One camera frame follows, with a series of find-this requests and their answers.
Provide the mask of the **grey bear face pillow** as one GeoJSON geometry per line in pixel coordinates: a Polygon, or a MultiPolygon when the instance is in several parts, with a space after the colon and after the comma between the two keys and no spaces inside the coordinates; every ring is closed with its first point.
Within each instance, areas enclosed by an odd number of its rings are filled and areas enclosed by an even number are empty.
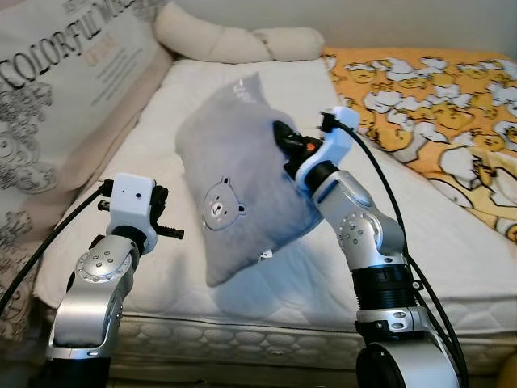
{"type": "Polygon", "coordinates": [[[209,287],[232,280],[324,219],[284,170],[276,121],[294,123],[270,106],[259,74],[249,74],[217,89],[177,133],[176,152],[202,222],[209,287]]]}

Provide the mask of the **yellow egg cartoon blanket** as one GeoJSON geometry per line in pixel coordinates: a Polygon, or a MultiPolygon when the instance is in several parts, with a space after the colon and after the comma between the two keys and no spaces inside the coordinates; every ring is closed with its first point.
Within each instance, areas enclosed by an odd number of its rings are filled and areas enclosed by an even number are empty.
{"type": "Polygon", "coordinates": [[[489,228],[517,235],[517,67],[502,54],[325,48],[358,132],[489,228]]]}

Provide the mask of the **cream knotted long pillow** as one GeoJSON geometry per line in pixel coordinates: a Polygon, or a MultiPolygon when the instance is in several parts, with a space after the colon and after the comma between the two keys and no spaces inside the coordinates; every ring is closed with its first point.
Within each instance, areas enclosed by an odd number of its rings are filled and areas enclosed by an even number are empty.
{"type": "Polygon", "coordinates": [[[324,36],[313,28],[223,26],[196,18],[173,2],[158,12],[153,30],[159,44],[173,53],[225,64],[314,60],[325,47],[324,36]]]}

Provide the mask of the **beige printed headboard cushion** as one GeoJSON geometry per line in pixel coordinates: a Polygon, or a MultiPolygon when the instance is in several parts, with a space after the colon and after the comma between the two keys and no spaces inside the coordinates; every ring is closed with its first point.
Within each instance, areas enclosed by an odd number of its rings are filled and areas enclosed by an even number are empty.
{"type": "Polygon", "coordinates": [[[169,0],[0,0],[0,296],[171,66],[169,0]]]}

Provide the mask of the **white quilted mattress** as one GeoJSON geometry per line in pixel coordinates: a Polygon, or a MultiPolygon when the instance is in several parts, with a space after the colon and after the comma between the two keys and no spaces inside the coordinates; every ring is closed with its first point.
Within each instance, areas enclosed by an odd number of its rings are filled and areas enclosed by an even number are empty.
{"type": "MultiPolygon", "coordinates": [[[[352,369],[363,343],[357,300],[333,230],[321,223],[303,238],[218,287],[206,282],[199,219],[191,213],[174,140],[181,124],[223,85],[257,74],[271,107],[314,136],[337,95],[321,60],[219,64],[175,62],[101,177],[125,171],[169,188],[163,225],[185,230],[162,238],[141,259],[114,359],[141,372],[158,365],[274,365],[352,369]]],[[[454,326],[473,374],[492,374],[513,353],[515,245],[409,167],[383,152],[378,165],[397,197],[410,254],[454,326]]]]}

